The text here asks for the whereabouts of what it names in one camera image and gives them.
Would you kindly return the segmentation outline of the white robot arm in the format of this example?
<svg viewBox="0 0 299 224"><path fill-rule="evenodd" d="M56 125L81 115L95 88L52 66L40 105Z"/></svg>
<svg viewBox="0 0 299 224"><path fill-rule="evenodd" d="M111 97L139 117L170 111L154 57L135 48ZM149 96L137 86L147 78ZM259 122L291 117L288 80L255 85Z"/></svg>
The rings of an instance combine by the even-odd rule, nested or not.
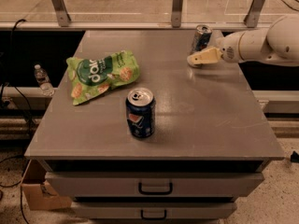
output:
<svg viewBox="0 0 299 224"><path fill-rule="evenodd" d="M299 15L285 15L268 28L244 30L224 36L213 31L206 48L187 58L190 66L258 62L278 66L299 65Z"/></svg>

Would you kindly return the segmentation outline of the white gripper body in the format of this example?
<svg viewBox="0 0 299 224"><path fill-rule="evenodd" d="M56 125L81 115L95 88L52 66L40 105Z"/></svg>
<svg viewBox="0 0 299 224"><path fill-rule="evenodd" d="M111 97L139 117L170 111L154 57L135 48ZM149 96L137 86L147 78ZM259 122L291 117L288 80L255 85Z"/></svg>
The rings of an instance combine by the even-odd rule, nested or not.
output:
<svg viewBox="0 0 299 224"><path fill-rule="evenodd" d="M222 52L223 60L227 63L239 63L242 61L240 40L243 34L243 32L236 32L216 39L216 45Z"/></svg>

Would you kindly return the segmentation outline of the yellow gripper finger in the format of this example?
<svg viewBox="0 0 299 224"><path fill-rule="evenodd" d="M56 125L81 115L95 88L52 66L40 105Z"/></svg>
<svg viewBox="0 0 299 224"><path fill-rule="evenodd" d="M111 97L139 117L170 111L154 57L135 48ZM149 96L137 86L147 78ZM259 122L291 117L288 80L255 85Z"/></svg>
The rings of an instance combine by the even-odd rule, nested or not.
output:
<svg viewBox="0 0 299 224"><path fill-rule="evenodd" d="M187 57L190 66L198 66L202 64L217 63L222 56L222 52L216 47L208 47L201 51L197 51Z"/></svg>

